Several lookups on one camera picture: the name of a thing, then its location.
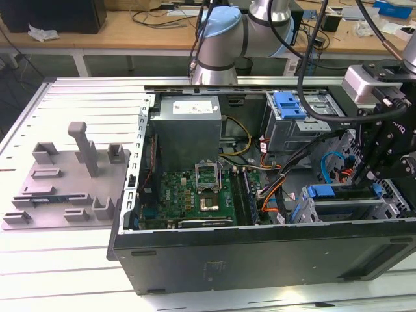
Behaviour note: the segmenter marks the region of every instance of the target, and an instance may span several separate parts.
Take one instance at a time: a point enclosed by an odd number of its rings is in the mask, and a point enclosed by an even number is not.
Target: blue plastic latch
[[[374,191],[374,193],[377,195],[378,198],[381,198],[383,196],[384,190],[383,190],[383,187],[380,184],[373,183],[371,187],[372,187],[372,190]]]
[[[329,184],[311,185],[307,188],[309,196],[314,197],[334,197],[335,193]]]
[[[311,198],[314,198],[314,197],[317,196],[317,193],[315,192],[315,189],[313,188],[312,185],[310,187],[308,187],[306,190],[307,190],[307,193],[309,194],[309,196]]]
[[[281,119],[305,119],[306,114],[299,107],[291,92],[275,92],[274,104],[280,110]]]

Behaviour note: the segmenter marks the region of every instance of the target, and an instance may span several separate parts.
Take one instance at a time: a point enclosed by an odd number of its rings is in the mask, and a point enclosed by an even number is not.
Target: black computer case side
[[[415,250],[415,222],[405,220],[128,233],[114,243],[140,295],[373,280]]]

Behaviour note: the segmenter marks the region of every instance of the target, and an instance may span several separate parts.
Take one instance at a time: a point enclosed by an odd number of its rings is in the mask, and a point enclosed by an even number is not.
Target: black box
[[[296,2],[294,2],[294,0],[289,2],[289,9],[291,10],[294,23],[293,38],[291,41],[291,46],[293,46],[296,43],[296,39],[298,38],[299,27],[304,16],[304,10]]]
[[[341,21],[341,18],[343,18],[340,15],[324,15],[324,19],[322,20],[322,24],[320,25],[320,28],[323,31],[329,31],[329,32],[336,32],[338,29],[339,22]]]
[[[104,0],[0,0],[1,18],[12,33],[28,24],[58,33],[96,34],[105,22]]]

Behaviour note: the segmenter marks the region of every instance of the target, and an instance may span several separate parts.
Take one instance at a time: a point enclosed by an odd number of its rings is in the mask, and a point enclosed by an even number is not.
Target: white paper
[[[51,30],[51,31],[44,31],[43,29],[37,29],[36,27],[33,27],[31,24],[29,24],[30,31],[27,33],[30,37],[38,40],[38,41],[45,41],[45,40],[52,40],[52,39],[58,39],[59,35],[57,31]]]
[[[211,101],[174,101],[174,114],[212,114]]]
[[[394,34],[396,31],[398,31],[402,27],[403,25],[387,22],[386,24],[383,25],[380,31],[382,31],[383,33],[385,32],[386,34]]]

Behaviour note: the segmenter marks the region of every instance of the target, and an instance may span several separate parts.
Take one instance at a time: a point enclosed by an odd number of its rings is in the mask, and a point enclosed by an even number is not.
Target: yellow wire
[[[252,136],[248,132],[247,128],[245,128],[245,126],[243,126],[242,123],[240,123],[237,119],[235,119],[234,117],[230,117],[230,116],[226,116],[226,118],[233,120],[237,125],[242,127],[244,132],[247,134],[248,143],[247,143],[246,147],[244,149],[240,150],[240,151],[234,151],[233,153],[223,153],[223,154],[220,154],[220,156],[238,156],[238,155],[241,155],[241,154],[245,153],[246,151],[248,151],[248,149],[250,148],[250,145],[252,145]]]

